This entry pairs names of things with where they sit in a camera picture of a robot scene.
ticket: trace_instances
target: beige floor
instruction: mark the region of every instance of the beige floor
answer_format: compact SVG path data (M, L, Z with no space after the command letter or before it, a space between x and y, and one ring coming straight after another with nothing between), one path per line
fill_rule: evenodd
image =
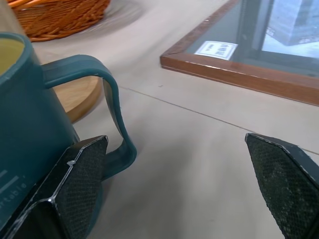
M160 68L159 56L226 0L114 0L110 18L36 44L89 54L113 73L139 154L110 186L90 239L282 239L244 142L249 131L300 145L319 162L319 108ZM75 125L120 143L103 99Z

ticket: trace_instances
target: wooden frame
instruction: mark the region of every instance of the wooden frame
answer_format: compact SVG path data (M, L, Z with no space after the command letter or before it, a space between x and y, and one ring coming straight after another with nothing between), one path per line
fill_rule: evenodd
M164 69L239 86L319 106L319 79L232 61L188 54L186 49L225 15L238 0L230 0L161 57Z

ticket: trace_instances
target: mug handle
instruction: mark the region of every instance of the mug handle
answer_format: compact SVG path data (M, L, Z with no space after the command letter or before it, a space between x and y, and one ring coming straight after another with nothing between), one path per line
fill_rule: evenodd
M135 160L137 150L133 145L123 122L118 85L109 70L96 58L76 55L42 65L44 85L47 89L86 76L103 79L104 94L113 121L123 141L119 148L107 154L102 180L123 171Z

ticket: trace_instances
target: floor seam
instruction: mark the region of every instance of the floor seam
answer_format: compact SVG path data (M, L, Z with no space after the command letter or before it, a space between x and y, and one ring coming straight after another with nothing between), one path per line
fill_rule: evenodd
M250 129L241 127L241 126L239 126L239 125L235 125L235 124L233 124L233 123L224 121L224 120L222 120L222 119L218 119L218 118L215 118L215 117L213 117L213 116L209 116L209 115L206 115L206 114L204 114L204 113L201 113L201 112L198 112L198 111L194 111L194 110L191 110L191 109L189 109L189 108L186 108L186 107L183 107L183 106L179 106L179 105L176 105L176 104L174 104L174 103L171 103L171 102L168 102L168 101L165 101L165 100L156 98L156 97L154 97L154 96L150 96L150 95L148 95L148 94L145 94L145 93L142 93L142 92L133 90L133 89L131 89L131 88L122 87L122 86L119 86L119 88L124 89L124 90L128 90L128 91L132 91L132 92L135 92L135 93L138 93L138 94L141 94L141 95L144 95L144 96L153 98L153 99L155 99L155 100L162 101L162 102L164 102L164 103L167 103L167 104L170 104L170 105L172 105L172 106L176 106L176 107L182 108L182 109L187 110L187 111L191 111L191 112L193 112L193 113L196 113L196 114L199 114L199 115L202 115L202 116L209 117L209 118L211 118L211 119L220 121L220 122L222 122L222 123L229 124L229 125L231 125L231 126L234 126L234 127L236 127L236 128L240 128L240 129L243 129L243 130L248 131L248 132L251 132L251 133L258 133L258 132L252 131L252 130L250 130ZM305 148L301 148L301 149L304 150L304 151L306 151L306 152L313 153L313 154L319 156L319 153L313 152L313 151L308 150L308 149L305 149Z

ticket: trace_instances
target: mug rim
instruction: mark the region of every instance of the mug rim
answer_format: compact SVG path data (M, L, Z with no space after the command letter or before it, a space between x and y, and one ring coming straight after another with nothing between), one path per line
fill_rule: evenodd
M1 38L19 41L24 45L24 48L17 61L13 63L2 75L0 75L0 86L6 81L9 81L12 78L12 76L26 63L33 49L31 42L24 35L0 31L0 39Z

